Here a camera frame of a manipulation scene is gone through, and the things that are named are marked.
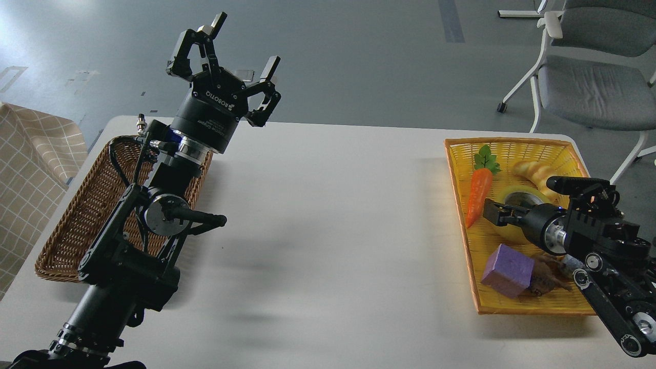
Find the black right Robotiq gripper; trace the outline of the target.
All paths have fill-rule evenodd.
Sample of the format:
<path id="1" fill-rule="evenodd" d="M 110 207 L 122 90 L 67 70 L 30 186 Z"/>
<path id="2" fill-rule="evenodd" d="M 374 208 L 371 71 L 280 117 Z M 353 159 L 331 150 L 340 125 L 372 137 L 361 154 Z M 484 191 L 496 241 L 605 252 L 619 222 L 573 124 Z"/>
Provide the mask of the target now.
<path id="1" fill-rule="evenodd" d="M 567 254 L 564 247 L 564 208 L 551 203 L 531 208 L 503 204 L 485 199 L 483 218 L 497 227 L 518 225 L 527 240 L 551 255 Z"/>

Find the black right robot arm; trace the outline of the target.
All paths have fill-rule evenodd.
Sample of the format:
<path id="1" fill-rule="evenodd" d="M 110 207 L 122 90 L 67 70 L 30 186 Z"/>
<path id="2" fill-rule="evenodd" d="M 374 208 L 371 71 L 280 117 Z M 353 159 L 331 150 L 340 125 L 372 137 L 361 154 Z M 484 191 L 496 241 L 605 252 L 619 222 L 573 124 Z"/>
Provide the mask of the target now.
<path id="1" fill-rule="evenodd" d="M 571 255 L 583 266 L 572 278 L 626 355 L 653 355 L 654 258 L 639 225 L 617 209 L 619 193 L 602 178 L 548 178 L 547 187 L 569 196 L 568 208 L 550 203 L 524 208 L 486 199 L 483 217 L 519 226 L 531 243 L 552 255 Z"/>

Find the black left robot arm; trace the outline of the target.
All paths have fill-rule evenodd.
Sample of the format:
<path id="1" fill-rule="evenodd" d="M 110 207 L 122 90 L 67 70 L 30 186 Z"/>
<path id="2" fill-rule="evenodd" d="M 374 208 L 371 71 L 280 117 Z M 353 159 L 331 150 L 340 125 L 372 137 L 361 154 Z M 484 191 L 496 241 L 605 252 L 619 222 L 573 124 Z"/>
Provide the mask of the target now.
<path id="1" fill-rule="evenodd" d="M 46 350 L 28 350 L 3 368 L 103 368 L 123 346 L 126 327 L 143 322 L 148 309 L 161 311 L 178 290 L 176 266 L 188 236 L 227 222 L 223 215 L 194 209 L 199 185 L 213 154 L 227 149 L 241 119 L 263 127 L 281 99 L 272 82 L 280 58 L 267 61 L 258 80 L 243 79 L 220 66 L 214 40 L 224 12 L 208 26 L 183 31 L 166 71 L 189 84 L 171 124 L 136 120 L 135 135 L 112 138 L 105 171 L 122 190 L 106 217 L 97 215 L 102 193 L 100 162 L 92 166 L 56 227 L 92 241 L 80 258 L 77 277 L 88 285 L 75 310 Z"/>

